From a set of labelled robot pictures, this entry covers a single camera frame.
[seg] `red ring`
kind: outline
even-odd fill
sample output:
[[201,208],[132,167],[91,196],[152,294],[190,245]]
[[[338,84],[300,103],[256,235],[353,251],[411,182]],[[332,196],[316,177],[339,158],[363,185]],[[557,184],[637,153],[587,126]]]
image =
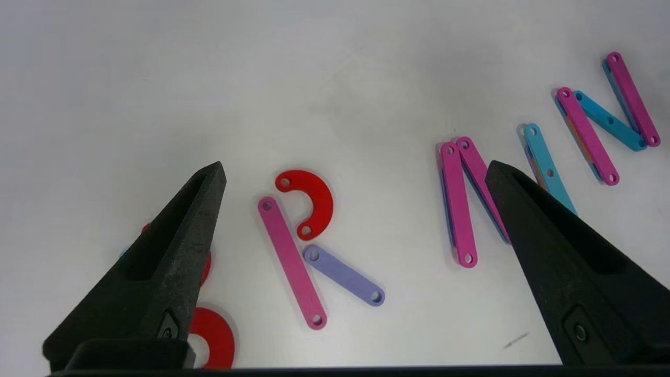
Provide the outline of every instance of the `red ring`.
[[235,356],[235,339],[225,319],[214,311],[196,307],[189,333],[200,335],[210,348],[205,369],[230,369]]

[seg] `white table surface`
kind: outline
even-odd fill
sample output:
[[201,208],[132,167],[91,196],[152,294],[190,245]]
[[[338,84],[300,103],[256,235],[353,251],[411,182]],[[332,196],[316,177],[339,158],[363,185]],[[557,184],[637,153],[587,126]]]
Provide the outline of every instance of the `white table surface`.
[[[3,2],[3,374],[47,374],[43,340],[216,160],[228,186],[200,300],[231,324],[236,367],[560,363],[470,185],[480,260],[453,260],[435,145],[467,135],[531,174],[517,127],[539,124],[582,218],[670,286],[669,17],[668,1]],[[597,127],[621,176],[608,187],[551,91],[625,119],[600,68],[614,50],[664,142],[634,153]],[[256,211],[272,194],[293,225],[310,212],[273,187],[293,168],[334,195],[316,243],[387,293],[370,307],[310,270],[321,331]]]

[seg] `pink bar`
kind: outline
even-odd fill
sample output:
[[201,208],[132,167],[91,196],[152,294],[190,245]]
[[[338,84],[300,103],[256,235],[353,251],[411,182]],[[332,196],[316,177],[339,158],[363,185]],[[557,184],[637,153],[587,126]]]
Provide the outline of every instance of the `pink bar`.
[[503,220],[500,218],[500,213],[498,213],[498,209],[496,208],[495,203],[493,203],[491,193],[488,191],[488,187],[486,186],[485,180],[486,171],[488,168],[486,167],[482,156],[479,154],[477,147],[474,146],[472,139],[467,136],[459,138],[456,141],[456,145],[458,146],[461,155],[461,161],[463,161],[466,169],[468,169],[468,172],[472,177],[472,181],[474,182],[475,186],[477,186],[477,191],[479,191],[479,194],[484,199],[484,205],[488,207],[488,212],[496,221],[496,224],[498,224],[498,228],[504,235],[505,241],[509,243],[509,236],[507,235],[507,231],[503,225]]
[[593,130],[593,126],[586,118],[579,101],[568,87],[562,87],[556,93],[556,98],[565,111],[567,120],[572,124],[579,139],[586,149],[587,159],[591,158],[600,178],[608,186],[619,183],[619,174],[616,172],[607,151],[600,143],[600,139]]
[[289,231],[281,209],[277,201],[272,197],[262,198],[258,202],[258,212],[261,214],[267,234],[284,269],[286,278],[289,280],[293,295],[300,306],[302,315],[305,317],[307,326],[315,330],[321,330],[326,326],[326,312],[324,311],[319,296],[305,269],[305,264],[300,257],[293,237]]
[[474,233],[470,221],[470,208],[465,191],[463,168],[461,167],[458,147],[452,142],[440,147],[442,174],[449,207],[449,220],[452,237],[461,266],[472,268],[477,264],[477,248],[474,245]]
[[628,110],[630,110],[630,114],[635,120],[635,124],[637,125],[640,134],[645,139],[648,146],[658,146],[661,143],[659,133],[656,131],[656,127],[651,121],[649,113],[647,113],[647,108],[642,102],[642,98],[640,98],[640,93],[638,93],[635,83],[632,81],[630,73],[628,73],[626,63],[624,63],[621,54],[612,52],[607,55],[605,60],[607,60],[607,65],[612,71],[612,76],[619,87],[621,95],[624,97],[624,101],[626,101],[626,104],[628,105]]

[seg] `red curved piece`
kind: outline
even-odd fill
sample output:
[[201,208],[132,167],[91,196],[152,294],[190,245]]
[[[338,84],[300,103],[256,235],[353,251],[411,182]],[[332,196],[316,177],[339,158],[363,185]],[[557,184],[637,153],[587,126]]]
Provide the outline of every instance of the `red curved piece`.
[[207,280],[207,277],[209,276],[209,271],[212,269],[212,252],[210,250],[209,254],[207,254],[207,262],[205,263],[205,271],[202,272],[202,276],[200,277],[200,286],[205,284],[205,280]]
[[223,317],[209,309],[196,307],[189,333],[200,335],[210,349],[206,369],[230,369],[235,356],[235,339]]
[[298,238],[309,241],[326,230],[333,217],[333,196],[321,178],[305,170],[289,170],[275,179],[275,186],[283,193],[302,191],[312,200],[312,214],[298,225]]
[[[147,225],[144,225],[142,227],[142,233],[146,232],[149,230],[151,227],[151,222],[147,223]],[[205,284],[205,280],[207,280],[209,276],[209,272],[212,269],[212,251],[210,250],[209,254],[207,254],[207,262],[205,263],[205,271],[202,272],[202,276],[200,277],[200,286]]]

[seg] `screw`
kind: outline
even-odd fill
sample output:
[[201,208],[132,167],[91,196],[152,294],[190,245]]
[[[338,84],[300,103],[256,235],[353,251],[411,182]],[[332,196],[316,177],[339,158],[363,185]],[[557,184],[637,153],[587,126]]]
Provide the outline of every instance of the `screw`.
[[575,337],[577,338],[578,341],[586,343],[586,340],[588,339],[588,333],[586,333],[586,329],[584,329],[584,326],[580,325],[579,323],[576,324],[574,332]]

